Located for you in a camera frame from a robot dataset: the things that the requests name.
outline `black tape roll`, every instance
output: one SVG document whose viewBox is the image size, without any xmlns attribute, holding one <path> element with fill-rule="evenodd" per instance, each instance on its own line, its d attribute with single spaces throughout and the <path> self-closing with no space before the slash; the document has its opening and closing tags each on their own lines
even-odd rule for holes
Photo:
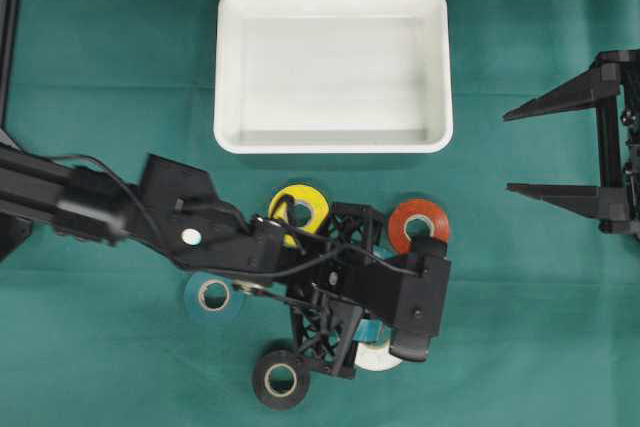
<svg viewBox="0 0 640 427">
<path fill-rule="evenodd" d="M 271 374 L 278 368 L 292 375 L 291 385 L 278 386 Z M 287 410 L 304 399 L 309 390 L 311 376 L 304 359 L 288 350 L 276 350 L 261 357 L 253 369 L 253 391 L 258 400 L 274 410 Z"/>
</svg>

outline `blue tape roll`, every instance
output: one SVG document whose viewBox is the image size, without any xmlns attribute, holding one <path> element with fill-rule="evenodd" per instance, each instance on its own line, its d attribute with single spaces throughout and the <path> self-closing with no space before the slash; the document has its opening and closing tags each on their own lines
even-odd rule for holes
<svg viewBox="0 0 640 427">
<path fill-rule="evenodd" d="M 379 320 L 362 319 L 358 324 L 353 340 L 356 342 L 376 342 L 382 333 L 382 322 Z"/>
<path fill-rule="evenodd" d="M 373 253 L 381 259 L 388 259 L 394 256 L 393 252 L 379 246 L 373 248 Z M 356 333 L 353 335 L 353 340 L 356 342 L 377 342 L 382 335 L 383 327 L 384 325 L 379 320 L 362 319 L 358 324 Z"/>
<path fill-rule="evenodd" d="M 205 292 L 215 286 L 224 289 L 225 298 L 217 308 L 205 303 Z M 184 305 L 189 317 L 204 324 L 227 323 L 235 319 L 244 303 L 244 294 L 233 289 L 231 281 L 207 272 L 196 272 L 184 288 Z"/>
</svg>

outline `white tape roll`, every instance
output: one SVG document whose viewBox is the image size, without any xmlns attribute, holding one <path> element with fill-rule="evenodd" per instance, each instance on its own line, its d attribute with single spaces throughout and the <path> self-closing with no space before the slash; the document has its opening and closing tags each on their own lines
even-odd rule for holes
<svg viewBox="0 0 640 427">
<path fill-rule="evenodd" d="M 361 369 L 380 372 L 382 370 L 393 369 L 398 366 L 402 359 L 394 357 L 389 353 L 390 340 L 381 344 L 358 343 L 355 364 Z"/>
</svg>

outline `black plastic mount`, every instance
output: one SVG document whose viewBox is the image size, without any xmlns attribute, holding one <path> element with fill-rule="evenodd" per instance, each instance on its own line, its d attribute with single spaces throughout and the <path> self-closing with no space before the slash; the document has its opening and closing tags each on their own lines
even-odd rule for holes
<svg viewBox="0 0 640 427">
<path fill-rule="evenodd" d="M 617 97 L 624 88 L 620 121 L 628 128 L 629 161 L 620 160 Z M 640 51 L 600 52 L 586 72 L 507 112 L 511 121 L 595 109 L 600 186 L 507 184 L 507 190 L 600 220 L 605 233 L 640 234 Z"/>
</svg>

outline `black cable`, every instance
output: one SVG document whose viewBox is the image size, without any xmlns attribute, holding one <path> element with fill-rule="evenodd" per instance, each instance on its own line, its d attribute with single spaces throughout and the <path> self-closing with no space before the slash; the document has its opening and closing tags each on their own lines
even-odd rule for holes
<svg viewBox="0 0 640 427">
<path fill-rule="evenodd" d="M 145 219 L 145 221 L 147 222 L 149 229 L 151 229 L 151 232 L 153 233 L 153 235 L 156 237 L 156 240 L 159 243 L 160 246 L 160 250 L 158 250 L 162 255 L 164 255 L 165 257 L 167 257 L 171 262 L 173 262 L 178 268 L 182 269 L 182 270 L 187 270 L 186 267 L 197 267 L 197 268 L 201 268 L 201 269 L 206 269 L 208 271 L 211 272 L 216 272 L 219 274 L 223 274 L 223 275 L 236 275 L 236 276 L 240 276 L 240 277 L 250 277 L 250 278 L 267 278 L 267 279 L 275 279 L 275 278 L 279 278 L 279 277 L 286 277 L 289 275 L 293 275 L 293 274 L 297 274 L 299 272 L 302 272 L 304 270 L 310 269 L 311 267 L 314 267 L 318 264 L 321 264 L 322 262 L 325 262 L 327 260 L 330 260 L 334 257 L 337 257 L 343 250 L 352 250 L 354 252 L 357 252 L 361 255 L 364 255 L 365 257 L 368 257 L 369 259 L 371 259 L 374 263 L 377 263 L 378 265 L 381 265 L 391 271 L 394 272 L 398 272 L 398 273 L 402 273 L 402 274 L 409 274 L 409 275 L 414 275 L 414 276 L 418 276 L 419 274 L 417 272 L 414 272 L 412 270 L 407 270 L 407 269 L 403 269 L 400 267 L 396 267 L 395 265 L 391 265 L 388 262 L 385 262 L 384 260 L 380 259 L 379 257 L 377 257 L 375 254 L 372 254 L 371 252 L 369 252 L 366 249 L 363 249 L 362 247 L 359 247 L 357 245 L 353 245 L 353 244 L 340 244 L 338 247 L 334 248 L 333 250 L 327 252 L 326 254 L 321 254 L 311 260 L 308 260 L 306 262 L 303 262 L 302 264 L 298 264 L 294 267 L 290 267 L 288 269 L 285 270 L 281 270 L 278 272 L 273 272 L 273 273 L 266 273 L 266 272 L 247 272 L 244 270 L 235 270 L 235 269 L 225 269 L 225 268 L 211 268 L 210 266 L 205 266 L 205 265 L 196 265 L 196 264 L 183 264 L 181 261 L 179 261 L 171 252 L 171 249 L 169 248 L 169 243 L 167 242 L 167 239 L 165 238 L 165 236 L 163 235 L 162 231 L 160 230 L 160 227 L 158 226 L 158 223 L 155 221 L 155 219 L 153 218 L 153 216 L 151 215 L 151 213 L 149 212 L 149 209 L 142 203 L 142 201 L 138 198 L 138 196 L 135 194 L 135 192 L 133 192 L 133 190 L 127 185 L 127 183 L 120 178 L 120 176 L 118 174 L 116 174 L 107 164 L 105 164 L 104 162 L 102 162 L 101 160 L 92 157 L 90 155 L 84 155 L 84 154 L 69 154 L 69 155 L 55 155 L 55 156 L 39 156 L 41 159 L 45 159 L 45 160 L 50 160 L 50 161 L 64 161 L 64 160 L 84 160 L 87 162 L 91 162 L 95 165 L 97 165 L 98 167 L 100 167 L 100 169 L 102 169 L 104 171 L 105 174 L 107 174 L 117 185 L 118 187 L 120 187 L 120 189 L 122 189 L 122 191 L 131 199 L 131 201 L 133 202 L 133 204 L 136 206 L 136 208 L 138 209 L 138 211 L 140 212 L 140 214 L 142 215 L 142 217 Z M 297 235 L 304 235 L 316 240 L 321 240 L 324 242 L 329 242 L 331 244 L 334 244 L 335 241 L 331 240 L 331 239 L 326 239 L 325 237 L 319 236 L 319 235 L 315 235 L 315 234 L 311 234 L 309 232 L 306 232 L 302 229 L 299 229 L 297 227 L 294 227 L 280 219 L 273 219 L 275 222 L 277 222 L 278 224 L 280 224 L 283 228 L 285 228 L 286 230 L 288 230 L 288 232 L 291 234 L 291 236 L 294 238 L 294 240 L 296 241 L 296 243 L 300 246 L 301 250 L 304 252 L 304 249 L 302 249 L 302 245 L 300 244 L 299 239 L 297 238 Z"/>
<path fill-rule="evenodd" d="M 280 206 L 284 203 L 287 204 L 287 208 L 286 208 L 286 213 L 287 213 L 287 219 L 289 221 L 292 221 L 295 219 L 295 214 L 293 212 L 293 206 L 295 205 L 295 201 L 296 199 L 293 197 L 293 195 L 291 194 L 284 194 L 281 195 L 280 198 L 276 201 L 276 205 L 273 206 L 273 209 L 269 209 L 272 211 L 272 216 L 270 217 L 270 219 L 274 219 L 273 214 L 275 214 L 278 209 L 280 208 Z"/>
<path fill-rule="evenodd" d="M 113 180 L 120 189 L 131 199 L 133 204 L 136 206 L 140 215 L 144 218 L 145 222 L 151 229 L 151 233 L 156 237 L 158 244 L 160 246 L 159 252 L 167 257 L 171 262 L 173 262 L 177 267 L 184 269 L 182 263 L 175 258 L 175 256 L 171 253 L 171 249 L 169 248 L 169 243 L 167 242 L 166 237 L 163 235 L 158 223 L 155 221 L 149 209 L 142 203 L 142 201 L 138 198 L 138 196 L 131 190 L 131 187 L 127 185 L 127 183 L 116 174 L 107 164 L 102 162 L 100 159 L 92 157 L 90 155 L 85 154 L 68 154 L 68 155 L 53 155 L 53 156 L 38 156 L 41 159 L 51 160 L 51 161 L 62 161 L 62 160 L 84 160 L 90 162 L 94 165 L 100 167 L 100 169 L 107 174 L 111 180 Z"/>
</svg>

